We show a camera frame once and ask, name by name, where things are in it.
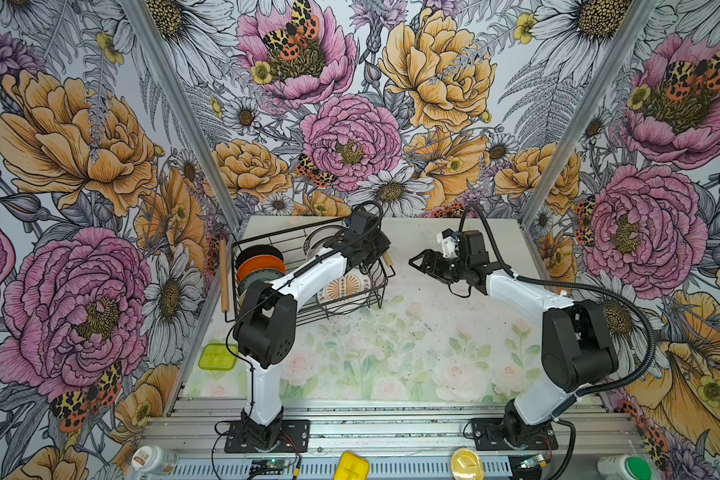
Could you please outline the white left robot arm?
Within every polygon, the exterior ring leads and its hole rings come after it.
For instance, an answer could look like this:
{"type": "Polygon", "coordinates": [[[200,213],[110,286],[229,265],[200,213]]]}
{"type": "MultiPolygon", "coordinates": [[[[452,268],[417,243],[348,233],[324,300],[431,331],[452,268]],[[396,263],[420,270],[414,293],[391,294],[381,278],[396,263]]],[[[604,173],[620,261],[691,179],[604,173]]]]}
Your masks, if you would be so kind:
{"type": "Polygon", "coordinates": [[[272,245],[253,245],[236,258],[241,293],[231,328],[231,353],[250,370],[247,404],[227,433],[228,453],[307,448],[306,420],[286,422],[280,367],[296,344],[296,329],[381,303],[391,271],[388,237],[339,232],[292,271],[272,245]]]}

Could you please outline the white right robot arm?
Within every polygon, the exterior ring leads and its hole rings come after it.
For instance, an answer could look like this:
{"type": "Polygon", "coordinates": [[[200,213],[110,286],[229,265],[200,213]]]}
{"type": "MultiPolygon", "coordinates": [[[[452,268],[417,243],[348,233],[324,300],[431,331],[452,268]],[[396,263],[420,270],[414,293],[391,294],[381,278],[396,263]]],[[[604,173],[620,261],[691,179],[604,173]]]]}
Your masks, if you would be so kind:
{"type": "Polygon", "coordinates": [[[479,450],[555,449],[552,422],[577,403],[584,388],[618,369],[602,307],[511,275],[485,254],[447,258],[427,249],[408,264],[448,286],[464,281],[541,328],[542,373],[505,406],[502,418],[477,418],[470,426],[479,450]]]}

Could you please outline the white plate orange sunburst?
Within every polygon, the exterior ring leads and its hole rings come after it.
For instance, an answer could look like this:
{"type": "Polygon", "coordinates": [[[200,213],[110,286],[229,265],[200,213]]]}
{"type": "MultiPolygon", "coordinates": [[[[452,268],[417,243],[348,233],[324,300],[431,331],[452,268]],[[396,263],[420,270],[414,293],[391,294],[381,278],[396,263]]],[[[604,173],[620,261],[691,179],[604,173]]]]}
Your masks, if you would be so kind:
{"type": "Polygon", "coordinates": [[[317,293],[317,301],[321,305],[338,306],[360,299],[371,287],[370,276],[355,268],[323,287],[317,293]]]}

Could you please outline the black wire dish rack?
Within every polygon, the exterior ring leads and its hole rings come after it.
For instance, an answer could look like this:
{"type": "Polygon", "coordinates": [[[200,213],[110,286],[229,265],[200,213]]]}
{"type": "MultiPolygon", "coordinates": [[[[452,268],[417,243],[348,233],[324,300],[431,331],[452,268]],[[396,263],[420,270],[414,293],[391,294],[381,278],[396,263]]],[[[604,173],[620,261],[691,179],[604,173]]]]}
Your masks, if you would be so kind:
{"type": "MultiPolygon", "coordinates": [[[[379,217],[377,228],[369,234],[382,231],[384,214],[379,203],[365,202],[354,208],[352,212],[358,208],[364,208],[379,217]]],[[[295,302],[295,309],[299,311],[323,287],[349,273],[351,270],[346,269],[347,260],[344,257],[344,250],[355,240],[365,237],[354,237],[348,233],[347,226],[350,215],[341,219],[343,228],[327,237],[321,248],[305,263],[272,283],[262,281],[253,283],[245,291],[243,304],[229,324],[236,328],[243,322],[253,319],[257,314],[273,309],[276,303],[284,298],[292,299],[295,302]]],[[[382,257],[369,269],[357,269],[370,275],[382,257]]]]}

